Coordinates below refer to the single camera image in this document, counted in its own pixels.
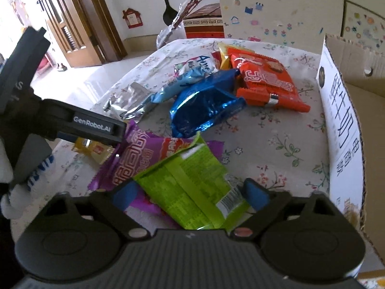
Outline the silver light-blue snack packet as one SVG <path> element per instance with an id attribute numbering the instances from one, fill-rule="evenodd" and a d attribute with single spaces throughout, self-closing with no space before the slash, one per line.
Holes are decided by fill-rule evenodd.
<path id="1" fill-rule="evenodd" d="M 156 93 L 150 92 L 138 82 L 133 82 L 123 93 L 112 95 L 104 104 L 103 111 L 125 123 L 139 123 L 154 107 L 179 95 L 184 89 L 209 75 L 210 72 L 201 66 L 187 69 L 184 73 L 174 76 Z"/>

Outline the green snack packet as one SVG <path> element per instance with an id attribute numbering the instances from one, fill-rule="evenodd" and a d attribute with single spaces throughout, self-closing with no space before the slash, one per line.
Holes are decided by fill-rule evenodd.
<path id="1" fill-rule="evenodd" d="M 134 176 L 163 211 L 186 230 L 232 230 L 250 208 L 230 175 L 197 134 L 191 145 Z"/>

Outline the yellow snack packet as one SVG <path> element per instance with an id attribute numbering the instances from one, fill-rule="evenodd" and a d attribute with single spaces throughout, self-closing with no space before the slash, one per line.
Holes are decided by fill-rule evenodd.
<path id="1" fill-rule="evenodd" d="M 90 139 L 77 138 L 72 150 L 92 158 L 96 163 L 102 165 L 114 152 L 114 148 Z"/>

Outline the purple snack packet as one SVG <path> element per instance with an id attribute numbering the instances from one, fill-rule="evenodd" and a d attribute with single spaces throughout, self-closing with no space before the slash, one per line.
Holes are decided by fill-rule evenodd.
<path id="1" fill-rule="evenodd" d="M 110 157 L 101 165 L 88 185 L 90 191 L 111 191 L 127 179 L 153 166 L 176 151 L 186 148 L 191 139 L 162 137 L 152 132 L 143 131 L 131 121 L 125 133 L 125 139 L 118 145 Z M 177 228 L 172 220 L 139 186 L 128 191 L 129 204 L 124 212 L 132 215 L 141 211 L 145 216 L 153 215 L 163 220 L 166 225 Z"/>

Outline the wooden door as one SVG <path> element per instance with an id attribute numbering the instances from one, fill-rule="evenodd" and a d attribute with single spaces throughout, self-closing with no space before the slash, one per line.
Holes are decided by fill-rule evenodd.
<path id="1" fill-rule="evenodd" d="M 38 0 L 48 27 L 72 68 L 122 60 L 127 51 L 105 0 Z"/>

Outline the dark blue snack packet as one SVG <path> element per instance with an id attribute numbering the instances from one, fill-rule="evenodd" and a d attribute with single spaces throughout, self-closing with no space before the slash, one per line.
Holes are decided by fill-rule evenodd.
<path id="1" fill-rule="evenodd" d="M 234 94 L 239 76 L 239 69 L 218 71 L 184 89 L 170 108 L 172 136 L 191 138 L 244 109 L 245 99 Z"/>

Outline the orange red snack packet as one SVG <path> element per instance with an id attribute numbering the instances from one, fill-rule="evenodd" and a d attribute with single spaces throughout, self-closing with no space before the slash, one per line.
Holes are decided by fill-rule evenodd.
<path id="1" fill-rule="evenodd" d="M 247 105 L 310 111 L 278 60 L 234 47 L 228 49 L 228 57 L 232 67 L 240 71 L 236 96 L 245 99 Z"/>

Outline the cardboard box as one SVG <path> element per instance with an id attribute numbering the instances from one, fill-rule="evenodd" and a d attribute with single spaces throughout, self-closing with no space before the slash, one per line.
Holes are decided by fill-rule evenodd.
<path id="1" fill-rule="evenodd" d="M 330 200 L 384 258 L 384 55 L 327 34 L 316 79 Z"/>

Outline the white blue milk snack packet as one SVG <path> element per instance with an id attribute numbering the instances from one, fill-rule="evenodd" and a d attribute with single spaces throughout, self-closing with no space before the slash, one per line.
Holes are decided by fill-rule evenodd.
<path id="1" fill-rule="evenodd" d="M 174 75 L 183 75 L 187 71 L 196 67 L 202 69 L 206 74 L 216 72 L 221 64 L 220 57 L 217 54 L 218 52 L 213 52 L 210 55 L 199 55 L 190 58 L 187 61 L 177 63 L 173 66 Z"/>

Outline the small yellow packet behind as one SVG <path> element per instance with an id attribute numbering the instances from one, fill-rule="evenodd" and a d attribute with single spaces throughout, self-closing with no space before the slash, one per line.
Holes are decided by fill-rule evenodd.
<path id="1" fill-rule="evenodd" d="M 230 44 L 225 44 L 224 42 L 218 42 L 217 46 L 221 54 L 221 67 L 220 67 L 221 70 L 229 70 L 232 68 L 230 53 L 232 52 L 255 53 L 253 50 L 250 50 L 243 46 L 234 46 Z"/>

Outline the red brown carton box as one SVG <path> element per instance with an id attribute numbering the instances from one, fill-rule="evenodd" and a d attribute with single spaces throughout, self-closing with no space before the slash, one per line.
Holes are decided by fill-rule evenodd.
<path id="1" fill-rule="evenodd" d="M 183 20 L 187 39 L 225 37 L 223 18 L 219 3 L 205 5 Z"/>

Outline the cream cabinet with stickers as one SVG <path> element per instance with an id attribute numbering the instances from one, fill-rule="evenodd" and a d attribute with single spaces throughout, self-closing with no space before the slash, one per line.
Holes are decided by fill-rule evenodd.
<path id="1" fill-rule="evenodd" d="M 219 0 L 225 36 L 319 53 L 325 34 L 384 52 L 384 0 Z"/>

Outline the red house wall sticker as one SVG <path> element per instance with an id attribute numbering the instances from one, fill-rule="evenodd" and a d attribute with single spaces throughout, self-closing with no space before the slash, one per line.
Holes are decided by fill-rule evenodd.
<path id="1" fill-rule="evenodd" d="M 128 8 L 127 10 L 123 10 L 123 17 L 122 17 L 129 29 L 137 28 L 143 26 L 143 22 L 141 20 L 141 14 L 132 9 Z"/>

